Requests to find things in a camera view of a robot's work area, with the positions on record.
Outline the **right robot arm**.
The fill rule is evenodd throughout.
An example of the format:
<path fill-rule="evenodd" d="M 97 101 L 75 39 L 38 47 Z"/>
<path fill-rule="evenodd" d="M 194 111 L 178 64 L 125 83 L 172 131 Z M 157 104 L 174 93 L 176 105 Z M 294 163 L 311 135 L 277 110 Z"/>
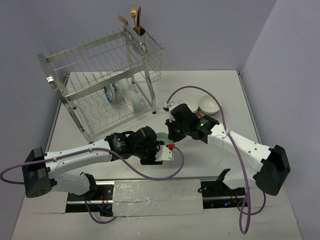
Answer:
<path fill-rule="evenodd" d="M 189 136 L 241 156 L 249 167 L 246 170 L 248 181 L 254 182 L 265 194 L 278 195 L 291 171 L 282 146 L 259 144 L 225 128 L 210 116 L 199 118 L 185 103 L 167 103 L 163 109 L 169 114 L 165 125 L 170 140 L 176 143 Z"/>

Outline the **blue floral bowl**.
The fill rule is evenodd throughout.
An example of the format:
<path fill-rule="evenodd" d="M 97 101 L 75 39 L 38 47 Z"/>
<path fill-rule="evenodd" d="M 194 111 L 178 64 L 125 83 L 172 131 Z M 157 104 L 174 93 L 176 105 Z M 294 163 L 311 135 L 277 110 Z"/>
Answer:
<path fill-rule="evenodd" d="M 115 83 L 112 83 L 104 87 L 104 93 L 107 101 L 113 103 L 117 100 L 118 88 Z"/>

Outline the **white bowl front stack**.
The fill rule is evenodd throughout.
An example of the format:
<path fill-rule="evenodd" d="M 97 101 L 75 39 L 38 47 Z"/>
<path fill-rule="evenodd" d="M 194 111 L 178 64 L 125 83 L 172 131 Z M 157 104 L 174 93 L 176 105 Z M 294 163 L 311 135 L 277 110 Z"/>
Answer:
<path fill-rule="evenodd" d="M 144 104 L 142 102 L 142 99 L 138 93 L 132 90 L 125 91 L 123 94 L 125 103 L 127 104 L 127 107 L 132 113 L 137 113 L 138 111 L 142 110 L 144 107 Z"/>

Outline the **white bowl dark band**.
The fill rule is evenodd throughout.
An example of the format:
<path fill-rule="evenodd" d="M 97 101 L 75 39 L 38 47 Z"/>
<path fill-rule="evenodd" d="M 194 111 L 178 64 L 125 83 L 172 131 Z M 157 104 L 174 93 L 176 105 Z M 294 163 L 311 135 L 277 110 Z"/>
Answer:
<path fill-rule="evenodd" d="M 116 87 L 119 91 L 126 92 L 132 88 L 132 84 L 127 78 L 123 78 L 116 82 Z"/>

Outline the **white bowl orange stack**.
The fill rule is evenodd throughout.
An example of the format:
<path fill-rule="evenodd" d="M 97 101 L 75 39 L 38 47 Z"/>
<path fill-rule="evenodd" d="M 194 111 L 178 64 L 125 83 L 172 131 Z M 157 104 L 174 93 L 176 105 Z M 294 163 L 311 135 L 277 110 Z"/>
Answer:
<path fill-rule="evenodd" d="M 215 116 L 220 112 L 217 102 L 209 95 L 202 96 L 198 101 L 198 112 L 202 116 Z"/>

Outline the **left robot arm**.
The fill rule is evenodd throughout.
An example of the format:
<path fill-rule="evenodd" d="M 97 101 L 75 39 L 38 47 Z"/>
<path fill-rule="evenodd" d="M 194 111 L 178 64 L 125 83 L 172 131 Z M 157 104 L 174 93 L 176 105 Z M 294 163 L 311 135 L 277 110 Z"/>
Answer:
<path fill-rule="evenodd" d="M 157 153 L 165 143 L 157 140 L 157 134 L 149 127 L 136 132 L 113 133 L 97 142 L 56 152 L 44 153 L 42 148 L 33 149 L 22 167 L 25 194 L 37 198 L 50 191 L 67 192 L 93 199 L 98 187 L 93 175 L 70 174 L 70 171 L 97 163 L 137 157 L 141 165 L 160 165 Z"/>

